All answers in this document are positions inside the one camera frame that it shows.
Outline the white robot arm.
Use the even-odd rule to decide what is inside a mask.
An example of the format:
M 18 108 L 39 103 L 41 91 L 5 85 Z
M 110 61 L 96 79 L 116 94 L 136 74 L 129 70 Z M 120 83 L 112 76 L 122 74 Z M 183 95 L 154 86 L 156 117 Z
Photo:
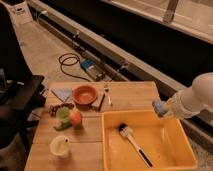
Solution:
M 165 117 L 191 118 L 202 110 L 213 113 L 213 72 L 197 76 L 192 85 L 176 92 L 164 105 Z

